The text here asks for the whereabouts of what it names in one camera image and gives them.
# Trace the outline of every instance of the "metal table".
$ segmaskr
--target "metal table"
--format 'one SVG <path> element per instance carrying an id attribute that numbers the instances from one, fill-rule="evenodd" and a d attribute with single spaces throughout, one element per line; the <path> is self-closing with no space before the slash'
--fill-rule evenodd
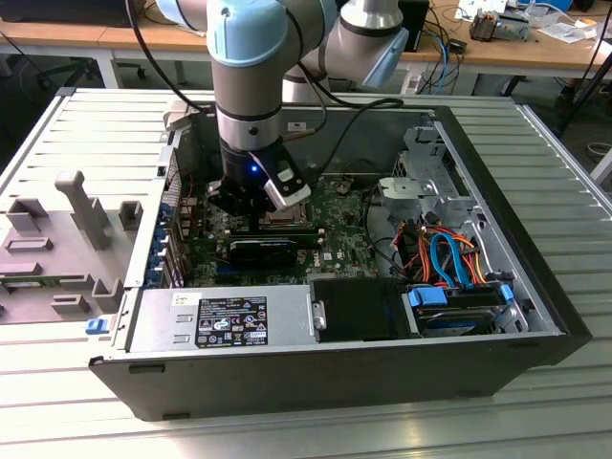
<path id="1" fill-rule="evenodd" d="M 144 200 L 166 142 L 162 112 L 173 98 L 167 91 L 92 89 L 56 97 L 0 178 L 0 211 L 15 196 L 67 208 L 53 187 L 62 167 L 83 170 L 86 191 L 106 208 L 126 196 Z M 452 108 L 593 332 L 592 342 L 492 398 L 148 424 L 87 369 L 109 338 L 88 339 L 83 322 L 6 325 L 2 457 L 609 457 L 607 196 L 527 107 L 503 98 L 406 100 Z"/>

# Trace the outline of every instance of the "black cable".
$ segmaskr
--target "black cable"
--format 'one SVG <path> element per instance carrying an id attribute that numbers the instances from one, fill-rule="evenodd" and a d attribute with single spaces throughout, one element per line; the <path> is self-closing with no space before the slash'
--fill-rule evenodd
<path id="1" fill-rule="evenodd" d="M 304 77 L 306 78 L 306 81 L 308 81 L 308 84 L 310 84 L 310 87 L 313 89 L 313 92 L 318 98 L 318 103 L 321 106 L 321 110 L 323 110 L 323 119 L 321 120 L 321 123 L 315 128 L 315 132 L 318 132 L 323 127 L 325 127 L 325 124 L 327 124 L 327 105 L 325 104 L 325 100 L 323 100 L 323 96 L 320 94 L 319 91 L 317 91 L 317 87 L 315 85 L 317 81 L 313 78 L 313 74 L 311 74 L 306 68 L 306 66 L 301 62 L 297 62 L 297 67 L 301 69 L 302 73 L 304 74 Z"/>
<path id="2" fill-rule="evenodd" d="M 355 112 L 355 115 L 353 115 L 353 118 L 351 118 L 351 120 L 348 121 L 346 126 L 344 126 L 344 129 L 342 130 L 340 136 L 338 137 L 338 140 L 336 141 L 334 148 L 332 148 L 332 151 L 327 157 L 327 160 L 325 160 L 325 163 L 323 163 L 321 167 L 317 168 L 317 175 L 322 174 L 325 171 L 325 169 L 327 169 L 329 164 L 332 162 L 332 160 L 336 156 L 336 153 L 338 153 L 339 147 L 342 144 L 344 137 L 346 137 L 346 134 L 348 134 L 348 131 L 350 130 L 351 126 L 364 112 L 371 110 L 373 108 L 402 108 L 403 106 L 404 106 L 404 101 L 398 98 L 381 98 L 379 100 L 374 100 L 373 102 L 362 105 L 360 109 L 357 112 Z"/>
<path id="3" fill-rule="evenodd" d="M 553 80 L 558 85 L 558 87 L 561 88 L 561 89 L 563 89 L 563 88 L 565 88 L 565 86 L 567 86 L 567 84 L 565 84 L 565 81 L 561 80 L 561 78 L 557 78 L 555 76 L 555 77 L 553 77 Z"/>
<path id="4" fill-rule="evenodd" d="M 387 256 L 386 253 L 381 251 L 376 246 L 376 244 L 381 242 L 382 239 L 379 239 L 376 243 L 372 242 L 372 236 L 370 235 L 370 229 L 367 227 L 367 216 L 368 216 L 368 213 L 370 212 L 370 207 L 372 206 L 372 199 L 374 198 L 374 195 L 376 194 L 376 191 L 378 189 L 379 188 L 377 186 L 374 186 L 374 188 L 372 188 L 372 192 L 370 193 L 370 197 L 368 198 L 367 205 L 365 206 L 365 211 L 363 212 L 363 235 L 365 236 L 365 242 L 369 247 L 372 248 L 372 250 L 375 253 L 377 253 L 382 259 L 386 260 L 391 265 L 391 267 L 394 268 L 398 272 L 399 275 L 401 275 L 407 280 L 407 277 L 405 277 L 405 275 L 403 274 L 404 270 L 402 269 L 402 267 L 398 265 L 395 261 L 393 261 L 393 259 Z"/>
<path id="5" fill-rule="evenodd" d="M 426 31 L 429 32 L 429 34 L 433 35 L 433 36 L 437 36 L 440 38 L 440 41 L 442 41 L 443 45 L 445 47 L 448 47 L 448 42 L 450 41 L 450 36 L 448 34 L 448 31 L 442 27 L 442 24 L 440 24 L 440 18 L 438 17 L 438 14 L 436 13 L 436 11 L 432 8 L 429 7 L 429 10 L 431 11 L 431 13 L 433 14 L 433 17 L 435 19 L 435 23 L 426 20 Z M 435 32 L 434 30 L 432 30 L 430 26 L 433 26 L 435 28 L 438 29 L 439 33 Z M 431 90 L 433 89 L 433 86 L 436 85 L 437 83 L 440 82 L 440 80 L 442 79 L 442 76 L 439 76 L 438 79 L 436 81 L 432 81 L 432 79 L 434 78 L 434 75 L 436 73 L 436 71 L 438 70 L 438 67 L 440 66 L 440 64 L 442 63 L 443 59 L 444 59 L 444 51 L 442 49 L 438 50 L 437 46 L 436 46 L 436 41 L 434 40 L 433 42 L 433 47 L 434 49 L 440 53 L 440 58 L 438 59 L 438 61 L 436 62 L 436 65 L 433 67 L 433 70 L 431 71 L 431 74 L 429 75 L 429 77 L 423 78 L 423 86 L 421 87 L 421 89 L 417 92 L 418 95 L 422 94 L 423 91 L 425 89 L 427 89 L 427 93 L 431 94 Z M 446 77 L 448 77 L 448 75 L 452 74 L 455 69 L 451 70 L 450 72 L 448 72 L 448 74 L 446 75 Z"/>
<path id="6" fill-rule="evenodd" d="M 325 86 L 323 86 L 319 81 L 317 81 L 317 79 L 310 72 L 310 70 L 308 70 L 306 67 L 300 67 L 300 69 L 302 70 L 302 72 L 304 72 L 304 75 L 316 85 L 316 87 L 320 90 L 321 93 L 323 93 L 325 96 L 333 100 L 335 103 L 342 105 L 343 107 L 356 108 L 356 109 L 360 109 L 363 107 L 367 107 L 368 109 L 379 108 L 377 105 L 372 106 L 374 102 L 354 103 L 354 102 L 349 102 L 348 100 L 342 100 L 341 98 L 337 98 Z M 390 100 L 393 100 L 395 103 L 401 104 L 400 106 L 404 106 L 404 101 L 401 100 L 400 98 L 394 98 L 394 99 L 383 98 L 380 100 L 384 100 L 385 102 L 389 102 Z"/>
<path id="7" fill-rule="evenodd" d="M 138 40 L 139 45 L 141 45 L 142 52 L 148 59 L 149 63 L 153 66 L 157 74 L 160 76 L 160 78 L 164 81 L 166 86 L 170 88 L 172 92 L 179 97 L 180 100 L 182 100 L 189 107 L 197 110 L 198 112 L 203 112 L 204 111 L 203 107 L 201 107 L 200 105 L 192 101 L 190 98 L 185 96 L 179 90 L 179 88 L 177 88 L 174 85 L 174 83 L 170 80 L 170 78 L 167 77 L 167 75 L 164 73 L 160 65 L 157 63 L 157 61 L 155 60 L 155 57 L 153 57 L 153 54 L 151 54 L 151 52 L 149 51 L 148 46 L 146 46 L 146 43 L 144 42 L 144 38 L 142 38 L 141 29 L 138 26 L 137 14 L 136 14 L 136 10 L 134 8 L 133 2 L 134 0 L 125 0 L 125 10 L 127 11 L 127 17 L 130 20 L 130 25 L 132 26 L 134 35 L 136 36 L 136 39 Z"/>
<path id="8" fill-rule="evenodd" d="M 580 79 L 578 86 L 576 86 L 576 93 L 578 93 L 578 91 L 580 90 L 580 86 L 582 86 L 582 83 L 584 83 L 584 81 L 588 77 L 589 72 L 591 71 L 591 68 L 593 67 L 593 63 L 595 62 L 595 58 L 597 57 L 597 54 L 600 52 L 601 43 L 603 42 L 603 38 L 605 37 L 606 31 L 608 30 L 608 22 L 610 21 L 610 14 L 612 14 L 612 3 L 610 4 L 610 9 L 608 10 L 608 14 L 605 16 L 605 21 L 603 22 L 603 30 L 601 31 L 600 41 L 597 44 L 597 48 L 595 48 L 595 52 L 593 52 L 593 56 L 591 57 L 591 62 L 589 62 L 589 66 L 584 71 L 584 75 Z"/>
<path id="9" fill-rule="evenodd" d="M 391 236 L 382 237 L 381 239 L 377 240 L 376 242 L 373 242 L 372 245 L 378 246 L 382 241 L 392 241 L 393 239 L 395 239 L 395 237 L 391 237 Z"/>
<path id="10" fill-rule="evenodd" d="M 378 167 L 370 160 L 366 159 L 366 158 L 357 158 L 356 160 L 353 161 L 349 161 L 346 166 L 342 169 L 341 174 L 342 175 L 347 175 L 348 173 L 348 169 L 351 168 L 351 165 L 354 164 L 359 164 L 359 163 L 364 163 L 364 164 L 368 164 L 372 170 L 374 170 L 374 172 L 377 172 L 378 174 L 382 175 L 383 173 L 381 172 L 380 169 L 378 169 Z"/>
<path id="11" fill-rule="evenodd" d="M 4 37 L 4 39 L 5 39 L 5 40 L 7 40 L 7 42 L 8 42 L 8 43 L 9 43 L 11 46 L 13 46 L 13 47 L 14 47 L 14 49 L 15 49 L 15 50 L 16 50 L 18 53 L 20 53 L 20 54 L 21 54 L 21 55 L 23 55 L 23 56 L 24 56 L 26 59 L 28 59 L 28 62 L 30 62 L 30 65 L 32 65 L 32 66 L 33 66 L 33 67 L 36 69 L 36 71 L 37 71 L 37 72 L 38 72 L 38 73 L 39 73 L 39 74 L 40 74 L 40 75 L 41 75 L 43 78 L 45 78 L 47 81 L 49 81 L 49 82 L 51 83 L 51 85 L 55 87 L 55 89 L 59 89 L 59 86 L 57 86 L 57 85 L 55 84 L 55 82 L 54 82 L 52 79 L 50 79 L 48 76 L 44 75 L 44 74 L 45 74 L 45 73 L 44 73 L 44 71 L 43 71 L 43 70 L 40 70 L 40 67 L 38 67 L 38 66 L 36 65 L 36 63 L 35 63 L 35 62 L 34 62 L 34 61 L 33 61 L 33 60 L 32 60 L 32 59 L 31 59 L 31 58 L 28 56 L 28 55 L 26 55 L 26 54 L 25 54 L 23 51 L 21 51 L 21 49 L 20 49 L 20 48 L 19 48 L 19 47 L 18 47 L 18 46 L 17 46 L 17 45 L 14 43 L 14 41 L 12 41 L 10 38 L 8 38 L 8 37 L 6 36 L 6 34 L 5 34 L 4 32 L 2 32 L 2 31 L 0 31 L 0 35 L 2 35 L 2 36 Z"/>

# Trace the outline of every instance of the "sticker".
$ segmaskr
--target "sticker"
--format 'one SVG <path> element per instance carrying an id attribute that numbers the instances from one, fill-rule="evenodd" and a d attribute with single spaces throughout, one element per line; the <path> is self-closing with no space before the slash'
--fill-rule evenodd
<path id="1" fill-rule="evenodd" d="M 197 306 L 200 303 L 202 294 L 174 294 L 172 296 L 172 306 Z"/>
<path id="2" fill-rule="evenodd" d="M 199 348 L 268 344 L 268 302 L 265 296 L 200 296 L 198 304 L 195 343 Z"/>
<path id="3" fill-rule="evenodd" d="M 3 286 L 9 289 L 23 289 L 30 287 L 42 287 L 40 282 L 3 282 Z"/>
<path id="4" fill-rule="evenodd" d="M 307 129 L 305 122 L 288 122 L 287 130 L 289 132 L 301 132 Z"/>

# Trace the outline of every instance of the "warning label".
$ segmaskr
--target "warning label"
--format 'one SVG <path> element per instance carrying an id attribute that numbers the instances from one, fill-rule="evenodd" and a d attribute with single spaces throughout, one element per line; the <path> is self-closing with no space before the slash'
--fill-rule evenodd
<path id="1" fill-rule="evenodd" d="M 204 348 L 268 344 L 267 306 L 264 296 L 201 299 L 196 345 Z"/>

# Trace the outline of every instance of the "cable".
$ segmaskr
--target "cable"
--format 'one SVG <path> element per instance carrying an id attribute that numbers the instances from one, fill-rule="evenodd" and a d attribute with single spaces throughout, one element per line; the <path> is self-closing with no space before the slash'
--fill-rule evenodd
<path id="1" fill-rule="evenodd" d="M 398 265 L 395 261 L 393 261 L 393 259 L 388 257 L 386 253 L 381 251 L 378 247 L 376 247 L 376 244 L 372 242 L 372 236 L 370 236 L 370 229 L 367 227 L 367 216 L 370 212 L 370 207 L 372 206 L 372 199 L 374 199 L 374 195 L 376 194 L 376 191 L 378 189 L 379 188 L 377 186 L 374 186 L 372 188 L 370 197 L 367 200 L 367 205 L 365 206 L 365 211 L 363 212 L 363 235 L 365 236 L 365 242 L 374 250 L 375 253 L 377 253 L 382 259 L 386 260 L 391 265 L 391 267 L 394 268 L 401 276 L 407 279 L 407 277 L 405 277 L 404 275 L 404 270 L 402 269 L 402 267 Z"/>
<path id="2" fill-rule="evenodd" d="M 610 143 L 591 142 L 586 145 L 586 151 L 594 156 L 604 157 L 611 149 L 612 145 Z"/>
<path id="3" fill-rule="evenodd" d="M 438 94 L 440 92 L 440 90 L 444 87 L 444 80 L 447 77 L 447 70 L 448 70 L 448 52 L 447 52 L 447 47 L 443 43 L 442 38 L 440 38 L 439 36 L 436 36 L 436 38 L 438 39 L 438 42 L 440 43 L 440 47 L 442 49 L 442 55 L 444 57 L 444 68 L 442 69 L 442 77 L 440 78 L 440 83 L 438 84 L 438 89 L 436 89 L 436 91 L 433 93 L 434 95 Z"/>
<path id="4" fill-rule="evenodd" d="M 459 26 L 456 29 L 451 29 L 450 32 L 448 32 L 448 33 L 456 33 L 459 29 L 461 29 L 461 26 L 465 22 L 464 19 L 471 19 L 471 16 L 468 14 L 468 12 L 465 11 L 463 8 L 461 8 L 459 6 L 446 5 L 446 7 L 444 7 L 444 6 L 443 7 L 437 7 L 436 10 L 438 8 L 444 8 L 441 11 L 441 14 L 442 14 L 442 17 L 444 17 L 448 22 L 451 22 L 452 24 L 459 24 Z M 450 11 L 450 10 L 460 11 L 461 12 L 461 19 L 456 19 L 455 18 L 455 14 L 452 17 L 448 17 L 447 15 L 445 15 L 445 12 Z"/>
<path id="5" fill-rule="evenodd" d="M 338 137 L 334 148 L 332 148 L 332 151 L 327 157 L 327 160 L 325 160 L 325 163 L 323 163 L 321 167 L 318 167 L 316 169 L 317 175 L 322 174 L 332 162 L 332 160 L 336 156 L 336 153 L 338 153 L 340 146 L 342 145 L 342 141 L 346 137 L 346 134 L 348 134 L 348 131 L 351 129 L 351 126 L 355 123 L 355 121 L 366 111 L 373 108 L 381 108 L 382 106 L 385 106 L 384 108 L 402 108 L 404 106 L 404 101 L 398 98 L 381 98 L 379 100 L 374 100 L 373 102 L 362 105 L 361 108 L 357 112 L 355 112 L 353 118 L 351 118 L 351 120 L 348 121 L 346 126 L 344 126 L 344 129 L 340 133 L 340 136 Z"/>
<path id="6" fill-rule="evenodd" d="M 563 89 L 566 86 L 569 86 L 569 84 L 567 84 L 567 81 L 565 81 L 563 78 L 557 78 L 556 76 L 553 78 L 555 80 L 555 83 L 558 84 L 558 86 Z"/>
<path id="7" fill-rule="evenodd" d="M 377 240 L 376 242 L 374 242 L 372 245 L 374 246 L 378 246 L 382 241 L 392 241 L 393 239 L 395 239 L 394 237 L 388 236 L 388 237 L 382 237 L 381 239 Z"/>
<path id="8" fill-rule="evenodd" d="M 310 84 L 310 87 L 315 92 L 315 95 L 318 98 L 318 103 L 321 106 L 321 110 L 323 111 L 323 119 L 321 120 L 321 122 L 318 124 L 317 127 L 314 127 L 312 129 L 306 129 L 305 131 L 302 131 L 302 132 L 294 132 L 292 134 L 284 135 L 283 142 L 296 141 L 297 139 L 302 139 L 304 137 L 312 136 L 313 134 L 316 134 L 318 131 L 323 129 L 323 127 L 325 127 L 325 124 L 327 124 L 327 116 L 328 116 L 327 105 L 325 104 L 325 100 L 323 100 L 323 96 L 320 94 L 319 91 L 317 91 L 317 87 L 315 85 L 316 80 L 313 77 L 313 74 L 311 74 L 306 68 L 306 66 L 302 64 L 301 62 L 297 62 L 297 67 L 301 69 L 302 73 L 304 74 L 304 77 L 306 78 L 306 81 L 308 81 L 308 84 Z"/>
<path id="9" fill-rule="evenodd" d="M 134 31 L 134 35 L 136 36 L 136 39 L 138 40 L 138 43 L 139 43 L 139 45 L 142 48 L 142 52 L 144 53 L 144 55 L 148 59 L 149 63 L 153 66 L 153 68 L 157 72 L 157 75 L 160 76 L 160 78 L 164 81 L 166 86 L 168 88 L 170 88 L 172 90 L 172 92 L 179 97 L 180 100 L 182 100 L 189 107 L 197 110 L 198 112 L 203 112 L 204 111 L 203 107 L 201 107 L 200 105 L 198 105 L 197 103 L 192 101 L 190 98 L 185 96 L 179 90 L 179 88 L 177 88 L 174 85 L 174 83 L 170 80 L 170 78 L 167 77 L 167 75 L 164 73 L 164 71 L 162 70 L 160 65 L 157 63 L 157 61 L 155 60 L 155 57 L 153 57 L 153 54 L 151 54 L 151 52 L 149 51 L 149 48 L 148 48 L 148 46 L 146 46 L 146 43 L 144 42 L 144 38 L 142 37 L 141 29 L 138 26 L 137 14 L 136 14 L 136 11 L 134 9 L 134 3 L 133 2 L 134 2 L 134 0 L 125 0 L 125 10 L 127 11 L 127 17 L 130 20 L 130 25 L 132 26 L 132 30 Z"/>
<path id="10" fill-rule="evenodd" d="M 191 197 L 191 195 L 193 194 L 193 188 L 195 187 L 195 184 L 193 182 L 193 174 L 191 172 L 189 172 L 189 181 L 190 181 L 190 185 L 189 185 L 189 194 L 187 194 L 187 199 L 189 199 Z"/>
<path id="11" fill-rule="evenodd" d="M 440 266 L 440 262 L 438 261 L 438 251 L 437 245 L 441 239 L 446 239 L 448 244 L 450 245 L 450 252 L 452 253 L 452 261 L 455 267 L 455 273 L 457 274 L 457 279 L 459 283 L 462 285 L 470 286 L 470 279 L 468 278 L 468 274 L 466 270 L 461 265 L 461 254 L 459 253 L 459 248 L 455 244 L 454 238 L 452 235 L 446 232 L 439 232 L 431 238 L 431 247 L 429 248 L 429 256 L 431 256 L 431 264 L 433 269 L 438 273 L 448 284 L 450 288 L 454 287 L 454 282 L 452 278 L 444 272 L 444 270 Z"/>
<path id="12" fill-rule="evenodd" d="M 582 86 L 582 83 L 588 77 L 589 72 L 591 71 L 591 68 L 593 67 L 593 62 L 595 62 L 595 58 L 597 57 L 597 54 L 600 52 L 601 43 L 603 42 L 603 38 L 605 37 L 605 32 L 608 30 L 608 22 L 610 21 L 610 14 L 612 14 L 612 4 L 610 4 L 610 9 L 608 10 L 607 15 L 605 16 L 605 21 L 603 22 L 603 29 L 601 30 L 600 41 L 598 42 L 597 47 L 595 48 L 595 52 L 593 52 L 593 56 L 591 57 L 589 66 L 584 71 L 584 75 L 580 79 L 578 86 L 576 86 L 576 93 L 580 90 L 580 86 Z"/>
<path id="13" fill-rule="evenodd" d="M 39 74 L 40 74 L 40 75 L 41 75 L 43 78 L 45 78 L 47 81 L 49 81 L 49 83 L 51 83 L 51 85 L 52 85 L 52 86 L 54 86 L 54 87 L 55 87 L 55 89 L 59 89 L 59 86 L 57 86 L 57 85 L 55 84 L 55 82 L 54 82 L 52 79 L 50 79 L 48 76 L 46 76 L 46 75 L 45 75 L 45 73 L 44 73 L 44 71 L 40 70 L 40 67 L 38 67 L 38 66 L 36 65 L 36 63 L 35 63 L 35 62 L 34 62 L 34 61 L 33 61 L 33 60 L 32 60 L 32 59 L 31 59 L 31 58 L 28 56 L 28 55 L 26 55 L 26 54 L 25 54 L 23 51 L 21 51 L 21 49 L 20 49 L 20 48 L 19 48 L 17 45 L 15 45 L 15 43 L 14 43 L 14 41 L 12 41 L 12 39 L 8 38 L 8 37 L 7 37 L 7 35 L 6 35 L 4 32 L 2 32 L 2 31 L 0 31 L 0 35 L 2 35 L 2 36 L 4 37 L 4 39 L 5 39 L 5 40 L 7 40 L 7 42 L 8 42 L 8 43 L 9 43 L 11 46 L 13 46 L 13 47 L 14 47 L 14 49 L 15 49 L 15 50 L 16 50 L 18 53 L 20 53 L 21 55 L 23 55 L 23 56 L 24 56 L 24 57 L 25 57 L 25 58 L 28 60 L 28 62 L 30 62 L 30 64 L 31 64 L 31 65 L 32 65 L 32 66 L 33 66 L 33 67 L 36 69 L 36 71 L 37 71 L 37 72 L 38 72 L 38 73 L 39 73 Z"/>
<path id="14" fill-rule="evenodd" d="M 433 15 L 433 17 L 434 17 L 436 22 L 433 23 L 431 21 L 427 21 L 426 20 L 425 21 L 425 23 L 426 23 L 426 32 L 428 32 L 428 34 L 430 34 L 431 36 L 438 36 L 440 38 L 440 40 L 442 41 L 442 43 L 448 43 L 449 40 L 450 40 L 449 35 L 448 35 L 448 31 L 444 27 L 442 27 L 442 25 L 440 24 L 440 18 L 438 17 L 438 14 L 436 13 L 434 8 L 432 8 L 432 7 L 429 7 L 429 11 L 431 11 L 431 14 Z M 437 28 L 439 33 L 433 31 L 432 29 L 430 29 L 429 25 Z M 433 85 L 436 84 L 438 81 L 440 81 L 440 79 L 437 79 L 434 82 L 431 81 L 433 79 L 435 73 L 436 73 L 436 70 L 438 70 L 438 66 L 444 60 L 444 51 L 442 50 L 442 48 L 440 50 L 438 50 L 436 48 L 436 51 L 438 51 L 440 53 L 440 59 L 438 59 L 438 61 L 436 62 L 436 65 L 433 67 L 433 70 L 431 71 L 431 75 L 429 76 L 429 78 L 424 78 L 424 85 L 418 91 L 417 94 L 422 94 L 427 86 L 428 86 L 427 93 L 431 94 L 431 89 L 433 88 Z"/>
<path id="15" fill-rule="evenodd" d="M 457 56 L 457 66 L 455 67 L 455 69 L 457 69 L 457 75 L 455 75 L 455 78 L 452 81 L 452 87 L 450 88 L 451 94 L 455 92 L 455 85 L 457 84 L 457 80 L 459 79 L 459 73 L 461 72 L 461 64 L 463 63 L 463 59 L 465 57 L 465 54 L 459 55 L 459 53 L 457 53 L 456 51 L 455 55 Z"/>
<path id="16" fill-rule="evenodd" d="M 300 69 L 302 70 L 302 72 L 304 73 L 304 75 L 310 79 L 315 85 L 316 87 L 320 90 L 321 93 L 323 93 L 325 96 L 327 96 L 328 98 L 330 98 L 331 100 L 333 100 L 335 103 L 342 105 L 343 107 L 347 107 L 347 108 L 355 108 L 355 109 L 359 109 L 359 108 L 363 108 L 363 107 L 368 107 L 368 109 L 370 108 L 377 108 L 376 106 L 370 106 L 372 103 L 374 102 L 370 102 L 370 103 L 354 103 L 354 102 L 349 102 L 348 100 L 342 100 L 341 98 L 338 98 L 336 96 L 334 96 L 334 94 L 332 92 L 330 92 L 325 86 L 323 86 L 320 81 L 317 81 L 317 79 L 315 78 L 315 76 L 310 72 L 310 70 L 308 70 L 306 67 L 304 66 L 300 66 Z M 395 101 L 397 104 L 401 104 L 400 106 L 404 106 L 404 101 L 401 100 L 400 98 L 383 98 L 380 100 L 393 100 Z"/>
<path id="17" fill-rule="evenodd" d="M 372 168 L 372 170 L 374 170 L 374 172 L 378 173 L 379 175 L 382 175 L 382 174 L 383 174 L 383 173 L 381 172 L 381 170 L 380 170 L 380 169 L 378 169 L 378 167 L 377 167 L 377 166 L 376 166 L 376 165 L 375 165 L 373 162 L 371 162 L 370 160 L 368 160 L 368 159 L 366 159 L 366 158 L 357 158 L 356 160 L 349 161 L 349 162 L 346 164 L 346 166 L 345 166 L 345 167 L 342 169 L 342 172 L 340 172 L 340 173 L 341 173 L 342 175 L 348 175 L 348 169 L 350 169 L 350 168 L 351 168 L 351 165 L 354 165 L 354 164 L 359 164 L 359 163 L 364 163 L 364 164 L 369 165 L 369 166 Z"/>
<path id="18" fill-rule="evenodd" d="M 487 279 L 482 274 L 482 270 L 480 269 L 480 254 L 479 253 L 476 254 L 476 272 L 478 273 L 478 277 L 480 277 L 480 281 L 483 284 L 486 284 L 487 283 Z"/>

